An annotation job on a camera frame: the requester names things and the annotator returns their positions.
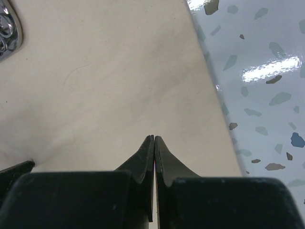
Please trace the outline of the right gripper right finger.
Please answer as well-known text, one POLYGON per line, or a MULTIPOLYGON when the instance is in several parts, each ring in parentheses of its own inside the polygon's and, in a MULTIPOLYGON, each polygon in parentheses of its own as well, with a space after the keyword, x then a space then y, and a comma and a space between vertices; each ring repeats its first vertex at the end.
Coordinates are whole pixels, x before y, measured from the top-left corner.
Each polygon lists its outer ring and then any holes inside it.
POLYGON ((154 142, 158 227, 161 229, 302 229, 295 202, 279 180, 201 177, 154 142))

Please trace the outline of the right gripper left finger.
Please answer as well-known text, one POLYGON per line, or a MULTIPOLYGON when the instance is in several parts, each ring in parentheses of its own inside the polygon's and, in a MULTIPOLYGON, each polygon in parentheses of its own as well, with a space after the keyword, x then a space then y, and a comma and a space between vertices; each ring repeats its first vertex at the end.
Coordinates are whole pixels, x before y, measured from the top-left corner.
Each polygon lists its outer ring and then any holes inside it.
POLYGON ((114 171, 27 173, 0 209, 3 229, 146 229, 153 220, 154 137, 114 171))

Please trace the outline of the beige surgical drape cloth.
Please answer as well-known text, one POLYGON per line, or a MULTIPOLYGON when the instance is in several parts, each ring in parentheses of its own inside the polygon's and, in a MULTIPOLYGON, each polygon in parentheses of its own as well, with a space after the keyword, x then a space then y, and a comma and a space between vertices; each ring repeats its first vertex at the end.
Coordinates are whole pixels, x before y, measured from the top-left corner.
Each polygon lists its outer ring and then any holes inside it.
POLYGON ((10 0, 19 50, 0 62, 0 167, 114 171, 159 135, 205 177, 239 177, 184 0, 10 0))

